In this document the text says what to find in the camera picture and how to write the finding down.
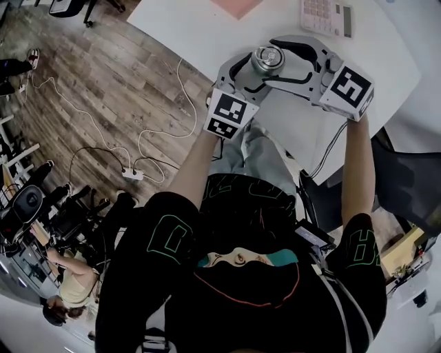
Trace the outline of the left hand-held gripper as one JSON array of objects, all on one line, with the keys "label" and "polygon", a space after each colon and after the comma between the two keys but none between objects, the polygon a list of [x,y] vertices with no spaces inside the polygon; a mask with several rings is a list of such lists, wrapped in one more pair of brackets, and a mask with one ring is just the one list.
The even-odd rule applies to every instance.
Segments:
[{"label": "left hand-held gripper", "polygon": [[238,54],[220,67],[208,103],[204,131],[233,140],[259,110],[267,96],[267,85],[263,81],[256,88],[249,87],[251,56],[251,52]]}]

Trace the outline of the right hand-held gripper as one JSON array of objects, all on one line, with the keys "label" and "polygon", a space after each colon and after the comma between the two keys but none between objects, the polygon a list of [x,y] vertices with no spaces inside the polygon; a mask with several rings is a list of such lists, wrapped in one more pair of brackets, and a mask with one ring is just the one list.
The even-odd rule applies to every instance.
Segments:
[{"label": "right hand-held gripper", "polygon": [[374,95],[373,79],[353,61],[341,59],[315,37],[283,35],[269,42],[312,64],[305,79],[268,77],[266,86],[308,100],[312,106],[359,121]]}]

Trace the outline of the silver metal knob with ring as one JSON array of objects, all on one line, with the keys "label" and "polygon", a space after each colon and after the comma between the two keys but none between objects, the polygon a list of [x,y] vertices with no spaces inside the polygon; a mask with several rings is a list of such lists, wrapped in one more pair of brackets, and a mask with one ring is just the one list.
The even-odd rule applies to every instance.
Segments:
[{"label": "silver metal knob with ring", "polygon": [[251,62],[256,69],[278,70],[285,64],[285,54],[277,46],[263,46],[254,50]]}]

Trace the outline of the person's left forearm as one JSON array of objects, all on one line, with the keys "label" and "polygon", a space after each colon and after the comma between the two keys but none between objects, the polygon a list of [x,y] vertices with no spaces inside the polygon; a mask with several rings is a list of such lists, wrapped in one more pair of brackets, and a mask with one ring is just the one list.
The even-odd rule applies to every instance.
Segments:
[{"label": "person's left forearm", "polygon": [[195,140],[189,154],[170,183],[167,191],[179,194],[201,207],[210,165],[218,136],[202,131]]}]

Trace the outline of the person's right forearm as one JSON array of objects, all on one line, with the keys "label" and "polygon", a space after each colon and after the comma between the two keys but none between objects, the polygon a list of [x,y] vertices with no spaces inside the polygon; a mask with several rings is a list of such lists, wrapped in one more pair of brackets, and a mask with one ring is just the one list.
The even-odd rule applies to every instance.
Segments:
[{"label": "person's right forearm", "polygon": [[348,121],[342,177],[342,224],[358,214],[370,214],[375,199],[376,176],[369,120]]}]

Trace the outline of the white desk calculator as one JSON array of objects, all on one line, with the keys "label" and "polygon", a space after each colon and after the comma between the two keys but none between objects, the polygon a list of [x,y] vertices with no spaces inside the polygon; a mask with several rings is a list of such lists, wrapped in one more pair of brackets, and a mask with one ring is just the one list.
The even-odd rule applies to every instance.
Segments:
[{"label": "white desk calculator", "polygon": [[300,1],[301,26],[317,34],[352,39],[353,20],[352,7],[336,0]]}]

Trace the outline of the person's grey trousers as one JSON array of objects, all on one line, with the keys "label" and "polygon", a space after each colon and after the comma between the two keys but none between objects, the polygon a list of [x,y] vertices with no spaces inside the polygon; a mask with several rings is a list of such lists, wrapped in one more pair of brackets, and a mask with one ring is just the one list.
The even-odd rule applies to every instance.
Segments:
[{"label": "person's grey trousers", "polygon": [[242,174],[266,181],[285,194],[297,194],[291,172],[257,121],[251,120],[235,139],[226,140],[216,147],[216,151],[222,157],[211,163],[210,175]]}]

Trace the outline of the black mesh office chair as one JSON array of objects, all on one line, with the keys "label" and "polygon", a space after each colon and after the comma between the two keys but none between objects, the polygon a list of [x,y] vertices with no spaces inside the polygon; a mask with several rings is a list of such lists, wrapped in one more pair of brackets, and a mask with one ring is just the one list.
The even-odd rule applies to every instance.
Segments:
[{"label": "black mesh office chair", "polygon": [[[429,237],[441,234],[441,152],[398,152],[387,131],[372,139],[376,199],[380,207],[418,226]],[[342,225],[342,170],[333,186],[300,173],[300,198],[311,222],[325,232]]]}]

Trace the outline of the grey waist device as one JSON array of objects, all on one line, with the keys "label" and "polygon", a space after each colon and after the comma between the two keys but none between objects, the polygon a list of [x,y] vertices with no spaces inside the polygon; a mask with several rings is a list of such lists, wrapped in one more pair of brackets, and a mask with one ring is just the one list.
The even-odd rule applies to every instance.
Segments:
[{"label": "grey waist device", "polygon": [[336,247],[335,241],[331,236],[306,219],[297,222],[295,233],[312,246],[317,246],[323,251],[332,250]]}]

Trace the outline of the black swivel chair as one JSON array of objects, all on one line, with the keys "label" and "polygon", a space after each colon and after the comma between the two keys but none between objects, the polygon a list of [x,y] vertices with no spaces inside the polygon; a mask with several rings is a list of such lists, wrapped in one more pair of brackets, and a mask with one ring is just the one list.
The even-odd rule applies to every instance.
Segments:
[{"label": "black swivel chair", "polygon": [[96,190],[90,186],[85,186],[76,194],[76,202],[79,204],[81,213],[81,234],[83,236],[90,235],[102,222],[104,216],[102,211],[108,209],[111,205],[109,199],[101,199],[95,203]]}]

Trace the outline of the grey black office chair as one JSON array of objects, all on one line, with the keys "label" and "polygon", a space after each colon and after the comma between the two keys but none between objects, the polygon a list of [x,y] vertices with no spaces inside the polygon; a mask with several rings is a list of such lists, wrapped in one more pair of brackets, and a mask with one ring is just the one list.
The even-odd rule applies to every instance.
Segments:
[{"label": "grey black office chair", "polygon": [[94,22],[90,21],[90,15],[97,2],[98,0],[52,0],[49,15],[56,18],[75,17],[80,13],[84,5],[88,3],[83,23],[87,28],[91,28]]}]

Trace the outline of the light wooden desk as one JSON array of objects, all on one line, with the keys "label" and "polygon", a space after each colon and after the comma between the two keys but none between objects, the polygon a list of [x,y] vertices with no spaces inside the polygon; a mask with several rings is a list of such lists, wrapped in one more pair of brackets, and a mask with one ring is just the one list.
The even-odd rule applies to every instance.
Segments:
[{"label": "light wooden desk", "polygon": [[386,277],[393,277],[398,270],[405,268],[414,260],[416,242],[423,235],[424,231],[415,226],[380,254],[382,269],[385,271]]}]

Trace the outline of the small desk plant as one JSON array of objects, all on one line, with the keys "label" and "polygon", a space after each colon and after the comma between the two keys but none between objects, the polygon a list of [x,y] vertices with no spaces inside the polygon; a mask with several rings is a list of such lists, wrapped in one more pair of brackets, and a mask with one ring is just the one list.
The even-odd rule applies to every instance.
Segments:
[{"label": "small desk plant", "polygon": [[394,280],[405,280],[416,272],[416,269],[411,265],[403,265],[395,269],[391,278]]}]

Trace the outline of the cluttered storage shelf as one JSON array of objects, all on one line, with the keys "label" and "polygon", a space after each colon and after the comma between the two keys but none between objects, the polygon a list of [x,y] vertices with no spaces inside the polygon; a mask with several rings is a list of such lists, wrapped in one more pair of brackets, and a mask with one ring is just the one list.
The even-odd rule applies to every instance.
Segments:
[{"label": "cluttered storage shelf", "polygon": [[58,293],[57,275],[38,241],[26,239],[9,247],[0,244],[0,290],[34,304]]}]

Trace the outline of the white desk frame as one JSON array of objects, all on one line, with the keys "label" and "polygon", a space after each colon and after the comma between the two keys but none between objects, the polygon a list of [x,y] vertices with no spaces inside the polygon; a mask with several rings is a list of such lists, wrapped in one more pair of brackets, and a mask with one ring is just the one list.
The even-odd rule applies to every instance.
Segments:
[{"label": "white desk frame", "polygon": [[35,143],[29,148],[22,149],[19,146],[19,140],[11,139],[6,131],[6,123],[13,119],[13,114],[0,117],[0,165],[4,167],[14,183],[17,183],[30,178],[30,172],[34,168],[30,157],[40,148],[40,144]]}]

